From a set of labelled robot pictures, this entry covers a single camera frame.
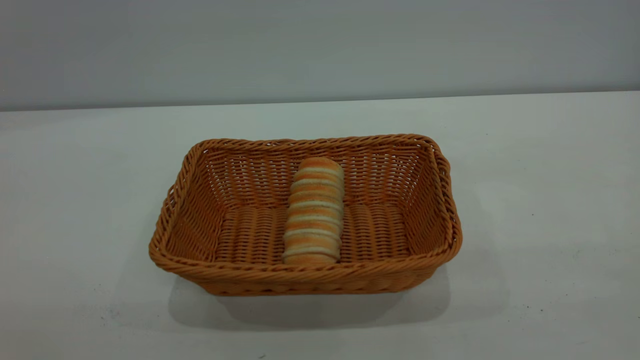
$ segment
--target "table surface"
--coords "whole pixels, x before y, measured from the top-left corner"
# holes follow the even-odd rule
[[[417,288],[218,298],[147,245],[207,138],[419,133],[462,250]],[[3,359],[636,359],[640,92],[0,113]]]

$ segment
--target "wicker basket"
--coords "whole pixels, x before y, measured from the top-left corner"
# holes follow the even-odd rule
[[[344,168],[340,263],[284,265],[289,186],[311,156]],[[215,295],[383,293],[428,279],[461,243],[449,162],[430,138],[218,139],[184,158],[149,255]]]

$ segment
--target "bread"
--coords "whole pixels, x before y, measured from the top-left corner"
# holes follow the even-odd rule
[[[293,179],[284,233],[284,263],[337,262],[344,214],[342,167],[327,158],[308,158],[300,163]]]

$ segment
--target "basket bottom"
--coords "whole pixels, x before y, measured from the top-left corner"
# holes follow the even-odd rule
[[[342,284],[209,282],[188,277],[186,279],[197,283],[206,292],[218,296],[375,294],[397,293],[413,288],[429,279],[436,269],[437,266],[434,266],[411,274],[386,275],[375,279],[349,281]]]
[[[243,206],[225,213],[214,256],[217,261],[282,263],[287,208]],[[340,262],[380,261],[409,256],[404,218],[395,204],[355,204],[344,209]]]

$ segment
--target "bread roll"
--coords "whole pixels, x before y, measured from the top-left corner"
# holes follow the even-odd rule
[[[327,158],[300,163],[289,196],[285,251],[289,265],[332,264],[340,259],[344,171]]]

